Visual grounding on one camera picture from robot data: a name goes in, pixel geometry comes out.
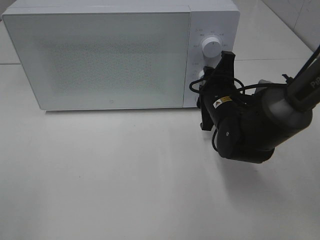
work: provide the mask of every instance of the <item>microwave control panel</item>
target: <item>microwave control panel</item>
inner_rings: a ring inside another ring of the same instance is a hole
[[[189,84],[200,79],[204,66],[215,67],[222,51],[232,51],[240,13],[238,11],[191,12],[183,107],[195,107],[198,95]]]

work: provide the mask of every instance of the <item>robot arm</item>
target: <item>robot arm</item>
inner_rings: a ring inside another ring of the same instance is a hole
[[[320,59],[308,69],[304,66],[295,79],[286,77],[286,84],[262,80],[238,89],[234,59],[232,52],[223,51],[217,67],[205,67],[203,78],[191,83],[190,89],[199,94],[201,129],[211,131],[215,125],[212,145],[220,156],[262,163],[276,146],[311,123],[312,109],[320,102]],[[195,83],[203,84],[196,90]],[[252,88],[254,94],[245,94]]]

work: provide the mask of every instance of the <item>white wall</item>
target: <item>white wall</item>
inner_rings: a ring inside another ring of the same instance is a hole
[[[320,0],[263,0],[313,51],[320,44]]]

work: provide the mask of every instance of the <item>tile grout line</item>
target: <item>tile grout line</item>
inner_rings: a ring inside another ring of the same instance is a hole
[[[6,63],[0,63],[0,65],[21,65],[20,62],[6,62]]]
[[[305,3],[306,3],[306,0],[303,0],[303,3],[301,5],[301,8],[300,8],[300,11],[299,11],[299,14],[298,14],[298,17],[296,18],[295,24],[294,24],[294,26],[292,28],[293,31],[295,31],[296,25],[297,25],[298,20],[300,18],[300,14],[301,14],[302,8],[304,7]]]
[[[235,61],[261,61],[261,60],[307,60],[308,57],[291,57],[291,58],[261,58],[261,59],[235,59]]]

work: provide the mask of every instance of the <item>white knob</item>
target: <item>white knob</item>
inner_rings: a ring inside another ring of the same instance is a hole
[[[210,36],[202,41],[202,52],[207,58],[214,58],[222,51],[222,41],[216,36]]]

